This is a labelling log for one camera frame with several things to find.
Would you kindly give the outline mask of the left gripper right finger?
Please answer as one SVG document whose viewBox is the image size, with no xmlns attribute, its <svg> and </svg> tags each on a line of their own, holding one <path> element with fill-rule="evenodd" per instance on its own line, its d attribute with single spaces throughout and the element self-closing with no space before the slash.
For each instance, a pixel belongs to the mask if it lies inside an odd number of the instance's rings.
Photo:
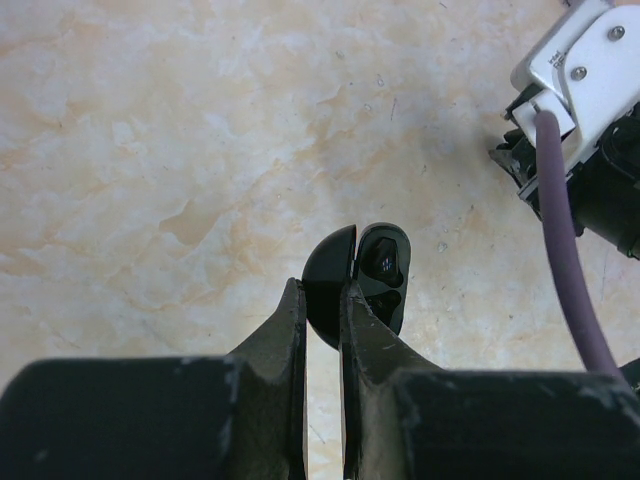
<svg viewBox="0 0 640 480">
<path fill-rule="evenodd" d="M 425 437 L 423 410 L 450 373 L 384 325 L 355 281 L 341 293 L 339 323 L 344 477 L 447 478 L 450 456 Z"/>
</svg>

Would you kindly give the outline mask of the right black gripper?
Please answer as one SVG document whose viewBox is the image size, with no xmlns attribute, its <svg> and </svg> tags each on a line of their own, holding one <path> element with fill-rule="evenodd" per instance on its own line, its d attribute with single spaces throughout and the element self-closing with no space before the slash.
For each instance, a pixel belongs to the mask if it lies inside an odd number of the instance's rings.
<svg viewBox="0 0 640 480">
<path fill-rule="evenodd" d="M 590 230 L 628 258 L 639 258 L 639 100 L 612 121 L 584 162 L 572 167 L 566 187 L 577 236 Z M 524 192 L 520 198 L 537 216 L 539 195 L 528 184 L 536 178 L 535 148 L 521 129 L 504 134 L 488 152 Z"/>
</svg>

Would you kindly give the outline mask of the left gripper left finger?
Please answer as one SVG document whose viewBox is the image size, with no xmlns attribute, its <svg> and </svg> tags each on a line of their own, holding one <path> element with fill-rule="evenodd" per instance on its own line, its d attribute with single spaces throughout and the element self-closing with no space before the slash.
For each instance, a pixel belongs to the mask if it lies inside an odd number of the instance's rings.
<svg viewBox="0 0 640 480">
<path fill-rule="evenodd" d="M 275 311 L 231 351 L 238 363 L 230 479 L 307 477 L 306 298 L 291 278 Z"/>
</svg>

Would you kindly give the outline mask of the black round charging case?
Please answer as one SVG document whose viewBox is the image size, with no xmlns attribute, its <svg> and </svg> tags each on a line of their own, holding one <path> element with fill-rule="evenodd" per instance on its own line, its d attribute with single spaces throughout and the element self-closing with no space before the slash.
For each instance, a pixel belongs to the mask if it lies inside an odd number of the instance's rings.
<svg viewBox="0 0 640 480">
<path fill-rule="evenodd" d="M 410 240 L 395 224 L 374 223 L 361 234 L 349 225 L 325 237 L 310 254 L 302 274 L 307 320 L 315 333 L 338 348 L 342 291 L 356 282 L 371 312 L 399 334 L 410 261 Z"/>
</svg>

